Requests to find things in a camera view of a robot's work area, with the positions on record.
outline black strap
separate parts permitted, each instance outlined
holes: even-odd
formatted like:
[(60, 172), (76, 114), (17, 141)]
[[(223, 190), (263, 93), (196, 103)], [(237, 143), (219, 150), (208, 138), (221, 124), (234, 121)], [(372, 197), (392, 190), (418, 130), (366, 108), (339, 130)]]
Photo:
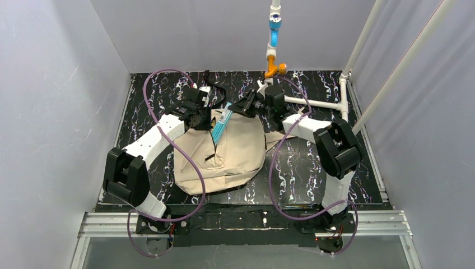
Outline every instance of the black strap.
[(221, 105), (223, 103), (226, 104), (226, 101), (227, 101), (226, 90), (223, 87), (216, 85), (215, 82), (209, 81), (209, 70), (206, 70), (204, 72), (203, 81), (206, 83), (207, 86), (216, 88), (216, 92), (220, 92), (223, 96), (221, 101), (211, 106), (211, 109), (218, 109), (218, 108), (221, 108)]

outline marble surface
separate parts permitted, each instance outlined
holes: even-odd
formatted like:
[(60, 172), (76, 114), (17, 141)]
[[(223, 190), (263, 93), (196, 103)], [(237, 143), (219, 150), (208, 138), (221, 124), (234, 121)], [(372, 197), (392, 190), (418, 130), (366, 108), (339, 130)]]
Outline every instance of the marble surface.
[[(339, 102), (339, 71), (291, 71), (286, 77), (301, 86), (309, 99)], [(148, 74), (132, 76), (131, 94), (120, 129), (117, 146), (120, 148), (140, 138), (153, 125), (143, 100), (142, 87)], [(190, 73), (198, 86), (203, 84), (203, 73)], [(211, 72), (210, 79), (227, 90), (228, 101), (236, 102), (246, 92), (258, 87), (257, 80), (263, 77), (262, 72)], [(301, 98), (301, 94), (287, 82), (282, 81), (286, 95)], [(188, 89), (187, 80), (179, 73), (167, 73), (154, 76), (147, 85), (149, 101), (159, 117), (164, 109), (182, 98)], [(221, 100), (214, 95), (212, 101)], [(349, 122), (356, 122), (356, 114), (350, 103)], [(296, 112), (302, 105), (289, 104), (291, 111)], [(314, 108), (311, 115), (318, 120), (339, 118), (339, 112), (325, 108)], [(273, 131), (265, 118), (261, 118), (266, 132)], [(359, 143), (365, 149), (364, 141), (359, 135)], [(284, 205), (300, 205), (321, 203), (325, 188), (325, 172), (320, 165), (315, 146), (303, 139), (287, 140), (285, 147), (278, 154), (276, 171), (272, 179), (273, 191)], [(268, 151), (262, 170), (248, 183), (226, 191), (206, 195), (207, 202), (232, 204), (271, 204), (268, 190), (268, 172), (275, 149)], [(169, 146), (152, 164), (149, 170), (151, 191), (167, 204), (195, 204), (201, 195), (190, 196), (174, 184), (173, 150)], [(365, 157), (358, 166), (350, 188), (350, 197), (356, 203), (382, 203), (375, 175), (369, 157)], [(102, 204), (122, 204), (123, 202), (105, 194)]]

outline blue pipe fitting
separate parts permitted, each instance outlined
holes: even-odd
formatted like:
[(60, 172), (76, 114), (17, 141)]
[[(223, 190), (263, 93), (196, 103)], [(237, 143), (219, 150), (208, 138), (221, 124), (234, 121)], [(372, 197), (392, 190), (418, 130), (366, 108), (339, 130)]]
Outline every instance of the blue pipe fitting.
[(279, 28), (282, 25), (282, 17), (279, 14), (271, 14), (269, 16), (269, 27), (271, 28), (271, 46), (277, 47), (277, 39), (279, 36)]

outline white wall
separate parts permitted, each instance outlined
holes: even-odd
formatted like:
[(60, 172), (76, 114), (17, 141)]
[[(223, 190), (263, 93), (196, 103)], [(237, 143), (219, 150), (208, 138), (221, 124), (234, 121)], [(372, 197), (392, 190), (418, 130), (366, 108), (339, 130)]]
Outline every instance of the white wall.
[[(389, 1), (353, 73), (365, 109), (440, 1)], [(424, 268), (473, 268), (475, 2), (455, 1), (366, 124)]]
[[(271, 0), (91, 0), (130, 73), (264, 70)], [(343, 69), (375, 0), (283, 0), (278, 62)]]
[(1, 1), (0, 40), (0, 267), (69, 268), (129, 74), (89, 1)]

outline beige bag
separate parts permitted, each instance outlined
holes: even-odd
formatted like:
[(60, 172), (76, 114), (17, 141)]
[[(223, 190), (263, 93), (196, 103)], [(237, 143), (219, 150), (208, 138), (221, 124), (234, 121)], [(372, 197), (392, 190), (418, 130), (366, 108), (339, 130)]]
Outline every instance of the beige bag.
[[(221, 111), (213, 110), (211, 117), (219, 119)], [(209, 131), (193, 129), (175, 143), (196, 163), (206, 193), (210, 193), (247, 183), (262, 168), (266, 152), (282, 137), (278, 132), (264, 134), (258, 117), (250, 119), (233, 113), (216, 146)], [(176, 185), (188, 194), (202, 193), (198, 174), (177, 150), (174, 150), (174, 164)]]

